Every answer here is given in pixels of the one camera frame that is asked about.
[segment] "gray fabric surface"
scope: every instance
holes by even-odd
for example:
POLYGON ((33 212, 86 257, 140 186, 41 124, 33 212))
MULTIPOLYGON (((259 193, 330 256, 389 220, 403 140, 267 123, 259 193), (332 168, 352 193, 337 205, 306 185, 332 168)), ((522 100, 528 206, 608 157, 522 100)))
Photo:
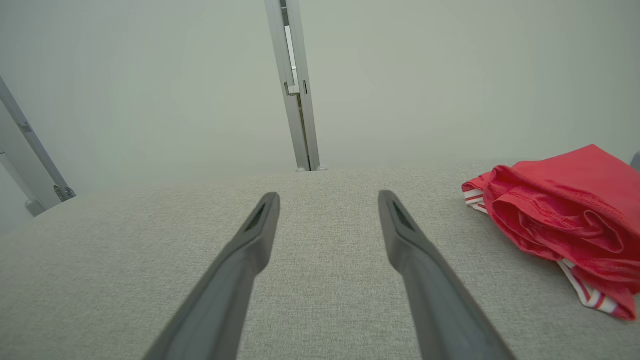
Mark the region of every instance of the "gray fabric surface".
POLYGON ((0 359, 139 359, 260 197, 282 198, 240 359, 419 358, 389 265, 393 190, 519 359, 637 359, 640 323, 580 305, 460 185, 496 162, 297 173, 79 196, 0 239, 0 359))

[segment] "fabric texture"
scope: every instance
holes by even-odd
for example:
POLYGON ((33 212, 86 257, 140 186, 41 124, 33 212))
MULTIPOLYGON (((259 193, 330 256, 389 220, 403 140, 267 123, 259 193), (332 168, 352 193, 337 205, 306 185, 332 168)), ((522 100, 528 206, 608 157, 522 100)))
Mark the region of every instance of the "fabric texture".
POLYGON ((239 359, 418 359, 378 191, 392 190, 517 358, 637 359, 640 323, 579 306, 561 269, 460 206, 499 163, 291 173, 80 195, 0 238, 0 359, 141 359, 258 200, 281 196, 239 359))
POLYGON ((595 145, 498 166, 462 186, 523 251, 557 261, 587 307, 636 319, 640 174, 595 145))

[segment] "metal bracket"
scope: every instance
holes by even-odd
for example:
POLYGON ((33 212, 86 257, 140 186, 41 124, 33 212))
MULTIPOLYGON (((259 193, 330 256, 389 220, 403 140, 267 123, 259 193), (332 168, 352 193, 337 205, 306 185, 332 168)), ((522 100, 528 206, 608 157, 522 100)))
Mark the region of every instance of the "metal bracket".
POLYGON ((58 196, 61 202, 65 202, 69 199, 73 199, 74 197, 76 197, 76 193, 68 186, 65 186, 65 189, 62 190, 60 186, 54 185, 53 191, 56 192, 56 195, 58 196))
POLYGON ((18 126, 20 127, 20 130, 22 130, 23 133, 32 133, 33 130, 31 130, 31 126, 29 126, 29 123, 25 122, 24 124, 18 124, 18 126))

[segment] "red cloth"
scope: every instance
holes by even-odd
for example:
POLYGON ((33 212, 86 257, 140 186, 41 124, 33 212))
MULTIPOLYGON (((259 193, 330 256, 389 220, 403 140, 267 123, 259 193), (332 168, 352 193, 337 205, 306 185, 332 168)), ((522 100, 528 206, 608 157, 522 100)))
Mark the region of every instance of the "red cloth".
POLYGON ((497 166, 463 185, 472 189, 484 192, 491 219, 521 250, 575 263, 575 277, 618 303, 613 316, 636 319, 640 174, 632 167, 589 145, 497 166))

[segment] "gray wall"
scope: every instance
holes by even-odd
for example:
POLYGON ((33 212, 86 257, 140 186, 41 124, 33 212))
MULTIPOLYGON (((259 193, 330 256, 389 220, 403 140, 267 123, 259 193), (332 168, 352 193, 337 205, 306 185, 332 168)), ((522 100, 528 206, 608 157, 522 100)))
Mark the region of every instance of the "gray wall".
POLYGON ((329 169, 640 150, 640 1, 300 2, 329 169))
POLYGON ((4 167, 5 158, 5 154, 0 154, 0 236, 12 232, 33 218, 24 206, 27 196, 4 167))
POLYGON ((294 172, 262 0, 7 0, 0 74, 78 193, 294 172))

